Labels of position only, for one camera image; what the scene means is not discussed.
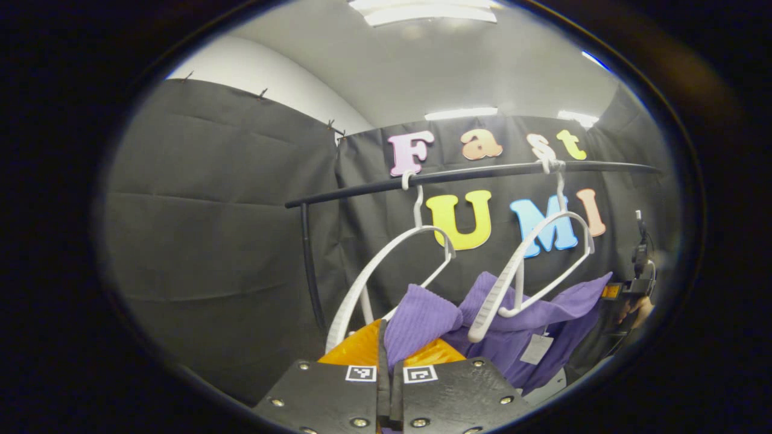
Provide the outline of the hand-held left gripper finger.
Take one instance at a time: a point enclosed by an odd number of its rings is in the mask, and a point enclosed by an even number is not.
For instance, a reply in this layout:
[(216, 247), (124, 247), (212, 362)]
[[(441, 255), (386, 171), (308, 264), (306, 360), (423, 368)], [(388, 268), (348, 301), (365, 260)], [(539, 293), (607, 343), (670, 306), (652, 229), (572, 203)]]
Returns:
[(379, 433), (390, 404), (382, 325), (376, 319), (319, 360), (293, 362), (253, 412), (289, 433)]
[(394, 367), (389, 423), (402, 433), (494, 432), (530, 412), (490, 360), (440, 339)]

